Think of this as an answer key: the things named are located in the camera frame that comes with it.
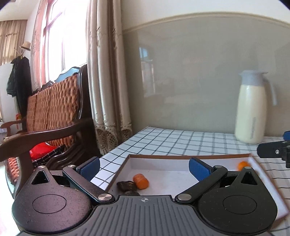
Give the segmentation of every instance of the thermos handle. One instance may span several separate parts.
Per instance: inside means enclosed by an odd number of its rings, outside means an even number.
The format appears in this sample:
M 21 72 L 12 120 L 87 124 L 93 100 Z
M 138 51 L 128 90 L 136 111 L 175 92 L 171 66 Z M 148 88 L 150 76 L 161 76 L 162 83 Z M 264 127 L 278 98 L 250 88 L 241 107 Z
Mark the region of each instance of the thermos handle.
M 268 80 L 266 77 L 264 77 L 264 81 L 269 83 L 270 85 L 273 106 L 277 106 L 277 95 L 276 95 L 276 91 L 275 91 L 273 83 L 270 80 Z

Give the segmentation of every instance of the gray wall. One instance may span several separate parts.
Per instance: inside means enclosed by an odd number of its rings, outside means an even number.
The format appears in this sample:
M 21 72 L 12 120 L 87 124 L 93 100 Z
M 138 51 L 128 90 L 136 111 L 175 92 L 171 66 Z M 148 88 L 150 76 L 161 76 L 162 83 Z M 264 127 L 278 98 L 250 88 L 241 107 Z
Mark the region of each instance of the gray wall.
M 290 25 L 262 17 L 200 15 L 160 22 L 124 34 L 134 132 L 146 126 L 233 133 L 246 69 L 267 74 L 266 135 L 290 130 Z M 146 48 L 141 67 L 139 47 Z

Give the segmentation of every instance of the red cloth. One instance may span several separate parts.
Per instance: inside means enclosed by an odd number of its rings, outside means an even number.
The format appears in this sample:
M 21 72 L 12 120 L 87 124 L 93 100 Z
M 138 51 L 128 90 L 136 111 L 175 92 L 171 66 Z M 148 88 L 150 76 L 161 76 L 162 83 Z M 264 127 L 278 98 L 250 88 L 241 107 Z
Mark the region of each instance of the red cloth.
M 39 158 L 44 157 L 46 154 L 50 153 L 51 151 L 55 150 L 57 147 L 48 145 L 46 143 L 40 143 L 33 147 L 29 153 L 31 156 L 31 160 L 37 160 Z

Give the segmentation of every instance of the tray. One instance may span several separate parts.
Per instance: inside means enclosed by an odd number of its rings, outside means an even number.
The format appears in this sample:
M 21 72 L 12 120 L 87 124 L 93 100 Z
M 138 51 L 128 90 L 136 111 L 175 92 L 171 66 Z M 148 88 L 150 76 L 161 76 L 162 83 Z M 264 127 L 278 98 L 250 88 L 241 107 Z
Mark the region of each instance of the tray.
M 140 195 L 171 195 L 174 198 L 178 193 L 196 184 L 198 180 L 189 172 L 188 161 L 192 156 L 159 156 L 159 155 L 128 155 L 114 178 L 107 186 L 106 191 L 116 198 L 122 193 L 117 189 L 119 181 L 132 180 L 135 174 L 141 173 L 149 180 L 149 187 L 138 190 Z M 229 171 L 237 171 L 241 161 L 247 161 L 259 175 L 260 179 L 273 197 L 278 214 L 276 220 L 289 214 L 284 199 L 280 196 L 274 183 L 264 172 L 251 154 L 237 155 L 210 155 L 195 156 L 210 166 L 222 165 Z

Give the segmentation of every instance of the curtain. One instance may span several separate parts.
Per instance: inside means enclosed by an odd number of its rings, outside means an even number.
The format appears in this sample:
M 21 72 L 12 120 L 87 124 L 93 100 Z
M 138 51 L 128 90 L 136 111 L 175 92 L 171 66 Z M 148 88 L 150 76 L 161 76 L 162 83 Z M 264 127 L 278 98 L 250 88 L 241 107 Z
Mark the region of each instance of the curtain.
M 120 0 L 89 0 L 86 37 L 92 116 L 104 155 L 132 136 Z
M 27 20 L 0 22 L 0 65 L 11 62 L 19 56 L 16 50 L 20 52 L 20 46 L 24 42 L 26 23 Z
M 43 30 L 45 27 L 45 13 L 47 9 L 47 0 L 40 0 L 38 7 L 30 54 L 30 73 L 31 73 L 31 85 L 32 91 L 41 88 L 45 83 L 45 71 L 44 71 L 44 53 L 42 46 L 44 45 Z

